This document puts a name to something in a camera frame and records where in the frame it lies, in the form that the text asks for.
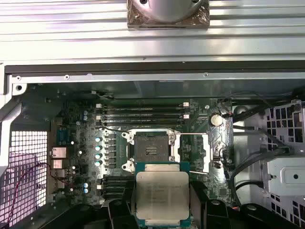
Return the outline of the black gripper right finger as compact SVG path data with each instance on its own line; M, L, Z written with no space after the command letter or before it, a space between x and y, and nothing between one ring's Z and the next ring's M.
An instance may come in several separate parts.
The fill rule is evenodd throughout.
M297 229L297 225L268 209L244 204L238 210L223 201L210 199L206 186L200 181L190 182L190 211L199 229Z

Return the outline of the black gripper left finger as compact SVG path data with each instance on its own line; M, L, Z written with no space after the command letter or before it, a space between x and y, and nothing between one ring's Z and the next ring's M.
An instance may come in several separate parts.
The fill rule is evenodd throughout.
M121 198L100 206L78 204L66 209L40 211L22 222L24 229L133 229L131 213L133 188L125 188Z

